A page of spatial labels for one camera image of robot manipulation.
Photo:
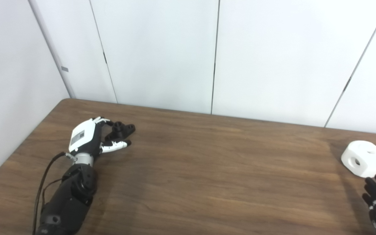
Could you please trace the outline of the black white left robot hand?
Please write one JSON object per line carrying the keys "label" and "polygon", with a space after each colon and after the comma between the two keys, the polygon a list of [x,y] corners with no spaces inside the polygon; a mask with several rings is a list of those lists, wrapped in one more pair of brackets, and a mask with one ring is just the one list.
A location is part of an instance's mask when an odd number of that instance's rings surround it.
{"label": "black white left robot hand", "polygon": [[73,156],[88,153],[96,158],[102,153],[110,153],[130,146],[131,141],[127,138],[135,131],[133,124],[125,125],[104,117],[91,118],[74,128],[68,150]]}

